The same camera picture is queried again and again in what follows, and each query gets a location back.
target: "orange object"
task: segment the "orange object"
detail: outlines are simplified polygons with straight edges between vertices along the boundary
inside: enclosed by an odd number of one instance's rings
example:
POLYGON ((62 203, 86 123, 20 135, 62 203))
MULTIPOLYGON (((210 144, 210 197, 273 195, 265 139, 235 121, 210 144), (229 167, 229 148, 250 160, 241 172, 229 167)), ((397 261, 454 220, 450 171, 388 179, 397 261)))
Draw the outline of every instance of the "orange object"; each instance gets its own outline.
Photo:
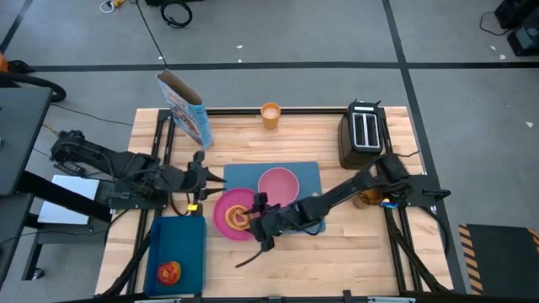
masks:
POLYGON ((264 127, 267 129, 274 129, 279 123, 280 116, 280 107, 275 103, 267 103, 262 105, 260 109, 262 114, 262 122, 264 122, 264 127))
POLYGON ((227 222, 228 227, 236 231, 248 229, 251 215, 244 215, 243 213, 246 211, 247 207, 243 205, 234 205, 229 208, 225 214, 225 221, 227 222))
POLYGON ((178 262, 166 262, 157 268, 157 281, 165 286, 171 286, 179 281, 182 269, 178 262))
POLYGON ((0 72, 9 72, 8 71, 8 61, 6 57, 0 53, 0 72))

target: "wooden tabletop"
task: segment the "wooden tabletop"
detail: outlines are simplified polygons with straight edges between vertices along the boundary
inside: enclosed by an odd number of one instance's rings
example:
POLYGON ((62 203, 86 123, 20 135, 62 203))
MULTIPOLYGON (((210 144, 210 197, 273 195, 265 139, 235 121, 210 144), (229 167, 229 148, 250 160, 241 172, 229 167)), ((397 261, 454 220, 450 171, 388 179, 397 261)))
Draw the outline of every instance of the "wooden tabletop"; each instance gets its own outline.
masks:
MULTIPOLYGON (((385 109, 394 151, 401 154, 417 151, 407 109, 385 109)), ((158 109, 137 110, 129 151, 151 153, 157 112, 158 109)), ((284 114, 278 129, 266 130, 258 115, 210 116, 215 143, 206 151, 204 165, 222 176, 226 164, 318 162, 323 192, 326 192, 355 173, 339 165, 337 125, 340 118, 338 114, 284 114)), ((160 156, 164 152, 167 129, 163 127, 160 156)), ((198 149, 192 139, 177 129, 172 164, 185 168, 198 149)), ((410 173, 423 172, 419 155, 404 158, 403 162, 410 173)), ((220 184, 210 183, 208 188, 211 187, 218 188, 220 184)), ((212 219, 219 197, 215 194, 204 202, 208 230, 204 297, 339 296, 343 290, 351 290, 353 295, 398 294, 381 208, 372 206, 358 210, 352 203, 343 203, 326 216, 324 233, 316 237, 278 237, 272 251, 242 268, 234 268, 252 257, 259 250, 259 244, 232 242, 220 234, 212 219)), ((183 210, 185 195, 176 194, 174 200, 183 210)), ((407 212, 417 254, 445 287, 452 287, 436 222, 420 209, 409 208, 407 212)), ((131 258, 139 215, 139 210, 131 210, 110 229, 96 293, 108 289, 131 258)), ((163 215, 175 214, 168 208, 163 215)), ((152 218, 151 213, 147 228, 152 218)), ((408 261, 402 252, 401 255, 411 290, 408 261)), ((146 266, 145 257, 139 267, 136 292, 142 292, 146 266)))

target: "food item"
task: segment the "food item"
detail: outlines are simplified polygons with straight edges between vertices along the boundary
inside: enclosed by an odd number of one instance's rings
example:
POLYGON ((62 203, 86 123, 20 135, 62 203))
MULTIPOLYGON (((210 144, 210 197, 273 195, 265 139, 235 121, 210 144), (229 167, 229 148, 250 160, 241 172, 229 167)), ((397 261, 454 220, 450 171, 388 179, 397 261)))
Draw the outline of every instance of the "food item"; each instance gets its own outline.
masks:
POLYGON ((249 228, 249 220, 251 215, 244 215, 247 211, 247 207, 243 205, 234 205, 227 210, 225 214, 225 221, 227 221, 228 227, 236 231, 244 231, 249 228))
POLYGON ((157 281, 165 286, 171 286, 179 281, 181 267, 178 262, 166 262, 157 268, 157 281))

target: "pink plate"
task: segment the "pink plate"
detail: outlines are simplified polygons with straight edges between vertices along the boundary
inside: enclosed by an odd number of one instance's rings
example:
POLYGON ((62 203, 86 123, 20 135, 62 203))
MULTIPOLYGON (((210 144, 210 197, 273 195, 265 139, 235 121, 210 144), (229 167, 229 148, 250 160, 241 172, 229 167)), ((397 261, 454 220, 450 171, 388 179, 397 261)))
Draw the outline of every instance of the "pink plate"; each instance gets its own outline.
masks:
POLYGON ((259 193, 268 194, 268 204, 288 205, 300 193, 300 183, 289 169, 274 167, 268 169, 259 180, 259 193))
POLYGON ((217 230, 221 234, 234 241, 247 241, 253 238, 253 235, 247 231, 237 231, 228 227, 225 215, 234 205, 242 205, 247 209, 253 207, 254 190, 251 189, 231 189, 219 198, 216 208, 213 210, 213 221, 217 230))

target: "blue tray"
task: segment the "blue tray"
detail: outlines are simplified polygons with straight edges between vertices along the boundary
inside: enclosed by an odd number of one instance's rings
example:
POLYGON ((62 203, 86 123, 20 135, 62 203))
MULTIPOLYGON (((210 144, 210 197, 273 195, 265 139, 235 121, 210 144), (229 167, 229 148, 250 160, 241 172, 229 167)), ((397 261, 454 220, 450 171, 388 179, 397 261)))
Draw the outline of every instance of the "blue tray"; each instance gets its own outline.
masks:
MULTIPOLYGON (((259 190, 259 179, 262 174, 273 167, 290 169, 297 177, 300 184, 300 192, 297 199, 306 198, 314 194, 322 194, 320 184, 320 168, 317 162, 283 162, 283 163, 255 163, 255 164, 227 164, 225 165, 225 185, 227 189, 252 189, 259 190)), ((324 220, 320 223, 320 232, 326 230, 324 220)), ((318 230, 318 225, 307 228, 310 232, 318 230)), ((298 233, 300 231, 285 231, 285 233, 298 233)))
POLYGON ((205 219, 201 215, 154 219, 144 293, 153 297, 202 292, 205 283, 205 239, 205 219), (157 268, 170 261, 179 263, 181 275, 176 284, 165 286, 157 281, 157 268))

